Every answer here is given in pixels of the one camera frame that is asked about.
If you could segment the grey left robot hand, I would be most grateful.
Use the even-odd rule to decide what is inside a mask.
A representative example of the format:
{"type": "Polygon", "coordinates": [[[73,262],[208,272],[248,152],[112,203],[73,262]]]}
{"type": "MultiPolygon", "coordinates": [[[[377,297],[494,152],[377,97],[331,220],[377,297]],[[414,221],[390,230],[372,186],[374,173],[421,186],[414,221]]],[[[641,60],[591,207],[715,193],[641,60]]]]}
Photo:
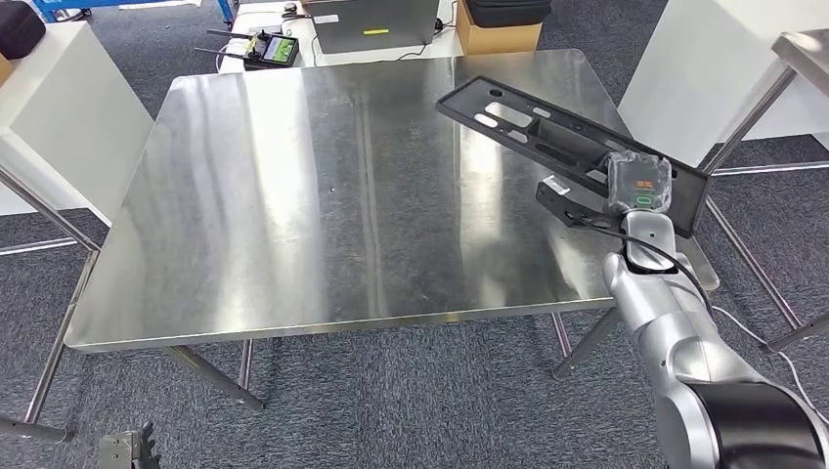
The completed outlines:
{"type": "Polygon", "coordinates": [[[159,469],[160,454],[153,448],[153,423],[147,421],[140,430],[104,435],[100,439],[99,469],[159,469]]]}

